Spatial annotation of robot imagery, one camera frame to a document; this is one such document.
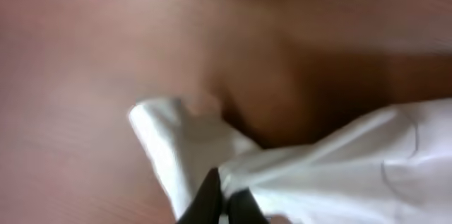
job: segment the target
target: white fabric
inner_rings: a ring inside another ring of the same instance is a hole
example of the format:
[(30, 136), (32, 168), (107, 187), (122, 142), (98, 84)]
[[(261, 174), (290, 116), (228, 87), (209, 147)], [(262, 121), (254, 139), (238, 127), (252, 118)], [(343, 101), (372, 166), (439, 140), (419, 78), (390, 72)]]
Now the white fabric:
[(265, 215), (293, 223), (452, 220), (452, 100), (386, 107), (312, 146), (269, 151), (178, 100), (143, 102), (129, 118), (176, 218), (218, 166), (226, 196), (249, 187)]

